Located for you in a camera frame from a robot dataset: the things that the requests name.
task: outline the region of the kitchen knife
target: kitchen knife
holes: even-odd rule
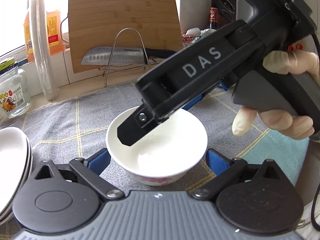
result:
[[[82,58],[81,65],[108,65],[112,47],[90,49]],[[167,49],[146,48],[147,58],[169,58],[176,52]],[[111,65],[147,64],[142,48],[115,47]]]

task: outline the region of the wooden cutting board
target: wooden cutting board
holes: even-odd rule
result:
[[[134,28],[146,48],[183,48],[175,0],[69,0],[69,39],[74,73],[101,66],[81,65],[87,51],[112,47],[124,28]],[[138,34],[127,30],[116,46],[141,48]]]

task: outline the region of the screw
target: screw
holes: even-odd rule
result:
[[[123,196],[123,192],[119,189],[112,189],[107,191],[107,197],[109,198],[120,198]]]
[[[139,120],[141,122],[145,122],[147,120],[147,116],[144,113],[139,114]]]
[[[196,189],[193,194],[197,197],[208,197],[210,192],[207,189]]]

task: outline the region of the human hand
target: human hand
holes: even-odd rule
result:
[[[263,59],[263,66],[272,73],[302,74],[307,71],[320,87],[319,57],[310,52],[297,50],[293,52],[272,51]],[[242,106],[236,115],[232,132],[236,136],[244,135],[259,114],[261,120],[270,129],[289,136],[295,140],[305,139],[314,133],[313,120],[309,116],[292,117],[284,110],[260,112]]]

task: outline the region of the stacked plate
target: stacked plate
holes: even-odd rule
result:
[[[16,127],[0,130],[0,225],[12,217],[12,200],[32,170],[32,147]]]

